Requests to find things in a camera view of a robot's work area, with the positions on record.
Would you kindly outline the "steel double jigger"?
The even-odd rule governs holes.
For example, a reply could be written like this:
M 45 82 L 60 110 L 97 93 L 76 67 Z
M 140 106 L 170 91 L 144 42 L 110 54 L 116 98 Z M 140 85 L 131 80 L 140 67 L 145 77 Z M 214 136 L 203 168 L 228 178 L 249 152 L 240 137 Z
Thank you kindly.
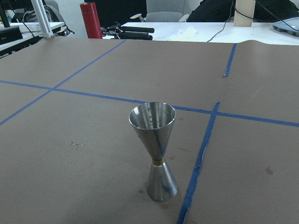
M 175 118 L 175 109 L 164 102 L 141 104 L 128 116 L 129 123 L 151 157 L 147 194 L 159 202 L 171 200 L 178 192 L 175 178 L 164 158 Z

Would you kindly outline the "grey office chair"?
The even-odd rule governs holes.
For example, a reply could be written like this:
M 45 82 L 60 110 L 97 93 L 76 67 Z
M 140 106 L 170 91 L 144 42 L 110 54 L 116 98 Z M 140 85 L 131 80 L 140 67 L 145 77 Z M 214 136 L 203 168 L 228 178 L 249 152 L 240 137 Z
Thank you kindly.
M 147 0 L 146 16 L 138 13 L 130 19 L 138 19 L 140 22 L 186 22 L 199 3 L 200 0 Z

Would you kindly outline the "red thermos bottle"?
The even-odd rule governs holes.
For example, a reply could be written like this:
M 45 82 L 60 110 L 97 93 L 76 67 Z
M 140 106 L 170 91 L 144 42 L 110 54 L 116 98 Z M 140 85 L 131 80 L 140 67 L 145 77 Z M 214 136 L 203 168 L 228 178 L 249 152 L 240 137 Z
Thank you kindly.
M 94 1 L 85 0 L 80 4 L 81 13 L 87 33 L 91 39 L 102 39 L 100 21 Z

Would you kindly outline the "wooden block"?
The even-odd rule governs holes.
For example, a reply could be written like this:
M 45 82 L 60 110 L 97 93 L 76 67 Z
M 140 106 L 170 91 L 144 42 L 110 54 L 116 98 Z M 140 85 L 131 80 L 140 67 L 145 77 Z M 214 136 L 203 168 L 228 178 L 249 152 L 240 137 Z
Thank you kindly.
M 235 27 L 251 27 L 255 9 L 255 0 L 236 0 L 235 1 Z

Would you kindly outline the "aluminium frame post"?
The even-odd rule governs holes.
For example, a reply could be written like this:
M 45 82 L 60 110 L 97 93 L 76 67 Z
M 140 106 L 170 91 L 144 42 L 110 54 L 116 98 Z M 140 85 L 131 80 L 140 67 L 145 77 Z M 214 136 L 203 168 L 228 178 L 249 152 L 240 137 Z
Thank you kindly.
M 47 18 L 47 14 L 45 12 L 43 2 L 41 0 L 31 0 L 31 3 L 41 27 L 43 37 L 51 38 L 53 36 L 53 32 L 50 26 L 50 22 Z

